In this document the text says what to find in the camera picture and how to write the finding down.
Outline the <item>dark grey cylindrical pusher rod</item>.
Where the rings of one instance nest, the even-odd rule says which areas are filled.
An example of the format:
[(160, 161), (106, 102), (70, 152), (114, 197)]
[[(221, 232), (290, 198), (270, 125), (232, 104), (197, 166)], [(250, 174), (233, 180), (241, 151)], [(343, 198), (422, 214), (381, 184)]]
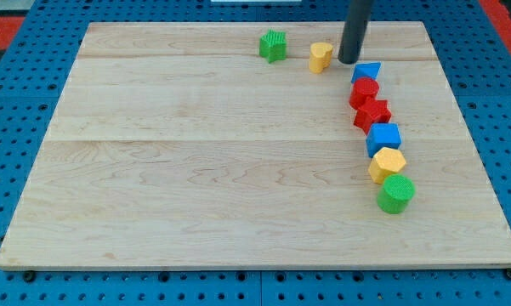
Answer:
[(341, 63), (354, 64), (360, 58), (373, 4), (374, 0), (350, 1), (338, 52), (338, 60)]

